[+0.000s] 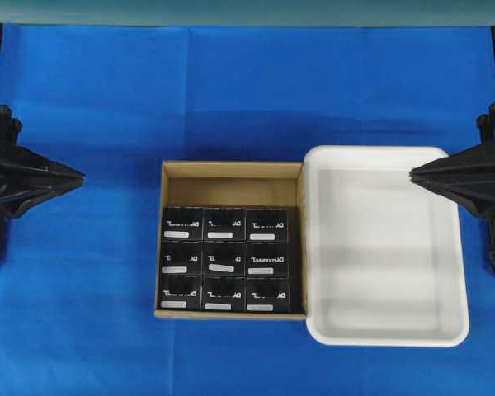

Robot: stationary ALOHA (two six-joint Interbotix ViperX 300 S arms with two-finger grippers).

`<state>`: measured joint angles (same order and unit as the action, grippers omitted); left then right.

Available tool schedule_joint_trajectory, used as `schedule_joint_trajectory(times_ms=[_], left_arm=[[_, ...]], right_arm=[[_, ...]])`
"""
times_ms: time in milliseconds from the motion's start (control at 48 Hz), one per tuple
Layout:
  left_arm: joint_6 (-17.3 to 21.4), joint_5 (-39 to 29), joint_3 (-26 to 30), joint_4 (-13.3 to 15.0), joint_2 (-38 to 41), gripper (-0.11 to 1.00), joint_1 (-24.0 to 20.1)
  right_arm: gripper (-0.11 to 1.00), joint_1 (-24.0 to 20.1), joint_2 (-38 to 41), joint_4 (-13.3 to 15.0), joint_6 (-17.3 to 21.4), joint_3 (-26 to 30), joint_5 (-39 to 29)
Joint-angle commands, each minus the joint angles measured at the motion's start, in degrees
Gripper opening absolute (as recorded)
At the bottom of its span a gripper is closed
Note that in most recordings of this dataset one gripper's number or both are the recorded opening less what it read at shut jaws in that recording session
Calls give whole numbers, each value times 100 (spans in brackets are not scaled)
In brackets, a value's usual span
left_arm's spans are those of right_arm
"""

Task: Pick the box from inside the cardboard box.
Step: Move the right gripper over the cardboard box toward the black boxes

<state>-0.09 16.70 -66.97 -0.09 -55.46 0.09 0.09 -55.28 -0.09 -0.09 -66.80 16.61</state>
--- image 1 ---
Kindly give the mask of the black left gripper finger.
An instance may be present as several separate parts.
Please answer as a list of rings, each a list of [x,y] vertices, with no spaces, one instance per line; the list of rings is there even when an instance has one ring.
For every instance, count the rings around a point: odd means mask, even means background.
[[[58,182],[83,182],[85,174],[62,163],[52,161],[28,148],[9,144],[7,178],[27,180],[38,177]]]
[[[30,191],[26,195],[6,203],[6,217],[18,219],[25,212],[48,200],[63,196],[83,186],[84,179],[74,179],[59,186],[45,186],[42,190]]]

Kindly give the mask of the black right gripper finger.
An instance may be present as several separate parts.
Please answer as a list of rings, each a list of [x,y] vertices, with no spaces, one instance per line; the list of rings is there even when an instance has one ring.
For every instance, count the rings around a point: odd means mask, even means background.
[[[448,186],[420,177],[411,177],[411,182],[464,207],[474,217],[489,219],[495,216],[495,204],[463,192],[452,191]]]
[[[409,176],[412,182],[488,182],[495,178],[495,143],[479,144],[415,167]]]

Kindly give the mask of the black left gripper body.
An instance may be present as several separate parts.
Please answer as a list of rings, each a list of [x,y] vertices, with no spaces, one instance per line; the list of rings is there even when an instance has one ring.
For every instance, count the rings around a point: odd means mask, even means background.
[[[17,219],[23,194],[21,169],[14,163],[17,138],[22,123],[12,117],[9,106],[0,106],[0,213],[8,219]]]

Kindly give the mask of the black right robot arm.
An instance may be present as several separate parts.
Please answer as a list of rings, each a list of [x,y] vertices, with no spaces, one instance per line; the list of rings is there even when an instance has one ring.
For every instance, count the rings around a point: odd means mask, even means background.
[[[492,39],[495,60],[495,26]],[[409,176],[412,183],[488,221],[489,259],[495,273],[495,102],[476,125],[481,144],[416,167]]]

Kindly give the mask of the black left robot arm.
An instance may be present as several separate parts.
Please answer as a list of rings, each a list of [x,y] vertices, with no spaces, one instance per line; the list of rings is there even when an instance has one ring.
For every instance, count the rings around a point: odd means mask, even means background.
[[[3,25],[0,24],[0,49]],[[10,220],[29,209],[81,187],[85,175],[18,143],[22,130],[7,105],[0,105],[0,259]]]

